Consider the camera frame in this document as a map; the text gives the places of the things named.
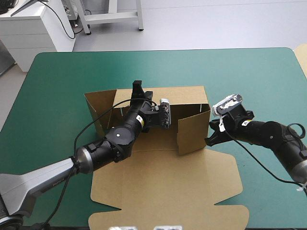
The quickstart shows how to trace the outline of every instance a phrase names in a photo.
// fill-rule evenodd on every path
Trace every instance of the table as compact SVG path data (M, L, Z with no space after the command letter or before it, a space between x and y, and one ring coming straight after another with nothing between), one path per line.
M72 155L75 135L91 121L83 94L130 88L134 80L143 80L143 87L204 85L211 104L240 93L255 120L307 127L307 80L288 48L43 53L0 132L0 173L25 173ZM79 145L95 137L92 127ZM275 174L290 179L269 149L248 148ZM295 186L274 180L234 142L212 149L237 160L244 191L221 204L245 205L249 228L307 226L306 196ZM71 179L52 225L86 226L92 213L115 210L91 201L91 179L81 174ZM45 220L60 190L39 197L25 223Z
M40 2L11 17L25 2L27 0L19 0L13 9L0 15L0 40L23 72L30 69L37 54L72 51L75 43L75 39L67 37L56 15ZM73 36L62 2L50 0L47 4Z

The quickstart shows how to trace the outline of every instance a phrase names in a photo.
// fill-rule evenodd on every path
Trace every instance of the gray floor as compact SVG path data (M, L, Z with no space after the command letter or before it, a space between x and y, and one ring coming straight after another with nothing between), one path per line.
M93 13L105 0L84 1ZM74 51L245 47L296 48L307 43L307 0L143 0L144 31L137 22L92 25L77 35ZM135 0L119 0L121 11ZM18 66L0 77L0 129L25 78Z

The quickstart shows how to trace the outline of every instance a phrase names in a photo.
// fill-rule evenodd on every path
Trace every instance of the cardboard box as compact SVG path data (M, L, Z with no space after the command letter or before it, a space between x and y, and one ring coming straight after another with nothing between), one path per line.
M153 100L167 98L172 126L151 128L136 140L132 156L94 172L91 198L121 208L95 213L92 230L113 226L181 225L184 230L244 229L244 206L214 204L242 192L233 156L204 149L210 107L203 86L152 88ZM85 94L93 119L112 105L131 97L131 90ZM99 135L116 126L129 103L122 104L95 124Z
M307 78L307 44L301 44L294 50L295 56Z

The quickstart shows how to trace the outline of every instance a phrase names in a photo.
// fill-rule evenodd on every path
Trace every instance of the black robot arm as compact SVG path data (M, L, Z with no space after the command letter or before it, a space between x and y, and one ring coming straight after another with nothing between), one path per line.
M220 116L210 122L214 130L205 141L208 146L231 141L232 138L249 144L271 149L292 179L304 184L307 182L307 148L301 141L305 129L301 124L288 126L269 121L252 121L254 114L242 106L240 95L231 95L213 106L213 114ZM299 125L302 134L299 136L292 125Z
M31 216L36 198L63 181L64 194L72 175L92 173L113 161L130 157L132 146L141 132L148 132L151 127L169 128L171 113L168 100L160 99L160 105L157 105L152 101L153 92L144 92L141 83L139 80L133 83L131 99L125 100L130 101L130 107L121 125L112 127L103 139L78 148L73 157L23 175L0 173L1 230L18 229L23 224L23 216ZM47 226L54 213L44 224L35 225L33 229Z

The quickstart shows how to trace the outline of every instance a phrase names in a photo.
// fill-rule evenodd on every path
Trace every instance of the black cable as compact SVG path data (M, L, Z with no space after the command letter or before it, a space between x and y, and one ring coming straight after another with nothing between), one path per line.
M76 32L75 35L81 33L82 31L83 31L83 28L80 31Z
M76 136L76 139L75 139L75 142L74 142L74 145L73 145L73 151L74 151L74 156L76 157L76 152L77 152L77 140L79 138L79 136L81 136L81 134L89 127L91 126L93 123L95 123L96 121L98 121L101 117L103 117L104 115L106 115L108 112L110 112L112 109L114 109L116 106L124 103L124 102L130 102L130 101L136 101L136 100L143 100L143 101L148 101L148 102L151 102L153 103L154 105L157 105L155 102L149 100L149 99L144 99L144 98L133 98L133 99L126 99L124 101L121 101L117 104L115 104L114 106L112 106L111 108L109 108L108 110L106 110L104 113L102 113L98 118L96 118L94 121L90 122L88 125L86 125L80 133L78 133L78 135Z
M42 3L42 4L44 4L45 6L47 6L49 9L51 9L51 10L54 12L54 14L55 14L55 15L57 16L57 18L59 19L59 22L61 23L61 25L62 25L62 27L63 27L63 29L64 29L64 31L65 31L67 37L69 37L70 39L75 39L75 38L76 38L76 34L73 33L73 37L70 37L70 35L67 33L67 31L66 31L66 29L65 29L65 27L64 27L64 25L63 25L62 20L59 18L58 14L57 14L50 6L48 6L46 3L42 2L42 1L39 1L39 2Z
M90 10L85 10L85 11L89 11L89 13L92 15L92 12Z
M64 27L64 25L63 25L62 20L59 18L58 14L57 14L50 6L48 6L48 5L45 4L44 2L42 2L42 1L39 1L39 2L42 3L42 4L44 4L45 6L47 6L49 9L51 9L51 10L54 12L54 14L55 14L55 15L57 16L57 18L59 19L59 22L61 23L64 32L66 33L67 37L69 37L70 39L75 39L75 38L76 38L76 35L79 34L79 33L81 33L81 32L83 31L83 28L82 28L82 30L80 30L80 31L78 31L78 32L76 32L76 33L75 33L74 31L72 31L72 32L73 32L73 37L70 37L70 35L67 33L67 31L66 31L66 29L65 29L65 27Z
M73 170L76 168L76 164L75 164L75 160L76 160L76 152L77 152L77 149L76 149L76 145L77 145L77 140L78 138L81 136L81 134L89 127L91 126L93 123L95 123L96 121L98 121L101 117L103 117L104 115L106 115L108 112L110 112L112 109L114 109L116 106L122 104L122 103L125 103L125 102L129 102L129 101L136 101L136 100L143 100L143 101L148 101L148 102L151 102L152 104L154 105L157 105L154 101L151 101L149 99L144 99L144 98L133 98L133 99L126 99L124 101L121 101L117 104L115 104L114 106L110 107L108 110L106 110L104 113L102 113L97 119L95 119L94 121L90 122L89 124L87 124L82 130L80 133L78 133L77 137L75 138L75 141L74 141L74 145L73 145L73 152L74 152L74 157L73 157L73 166L66 178L66 181L65 181L65 184L63 186L63 189L62 189L62 192L61 192L61 195L59 197L59 200L58 200L58 203L55 207L55 209L53 210L53 212L50 214L50 216L47 218L47 220L41 225L41 227L39 228L39 230L42 230L48 223L49 221L53 218L53 216L56 214L60 204L61 204L61 201L63 199L63 196L64 196L64 193L66 191L66 188L67 188L67 185L68 185L68 182L69 182L69 179L71 178L71 175L72 175L72 172Z
M244 145L242 145L239 141L237 141L236 139L234 139L226 130L225 133L232 139L234 140L239 146L241 146L246 152L249 153L249 155L265 170L267 171L272 177L274 177L276 180L286 183L286 184L296 184L297 186L303 187L300 183L298 182L294 182L294 181L286 181L283 179L278 178L277 176L275 176L267 167L265 167Z
M46 221L41 225L41 227L39 228L39 230L42 230L48 223L49 221L53 218L53 216L56 214L60 204L61 204L61 201L63 199L63 196L64 196L64 193L66 191L66 188L67 188L67 185L68 185L68 182L69 182L69 179L71 178L71 175L72 175L72 172L73 170L75 169L75 164L73 164L68 176L67 176L67 179L65 181L65 184L63 186L63 189L62 189L62 192L61 192L61 195L59 196L59 200L58 200L58 203L56 205L56 207L54 208L53 212L50 214L50 216L46 219Z

